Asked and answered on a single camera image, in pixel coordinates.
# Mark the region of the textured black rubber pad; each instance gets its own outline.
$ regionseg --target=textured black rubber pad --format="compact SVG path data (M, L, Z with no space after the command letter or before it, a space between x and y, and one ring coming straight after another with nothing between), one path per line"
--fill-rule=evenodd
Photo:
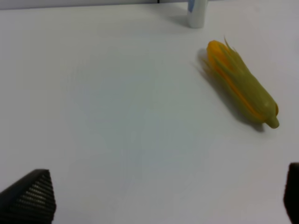
M284 203L292 224L299 224L299 163L289 166Z
M0 193L0 224L50 224L56 202L50 172L36 169Z

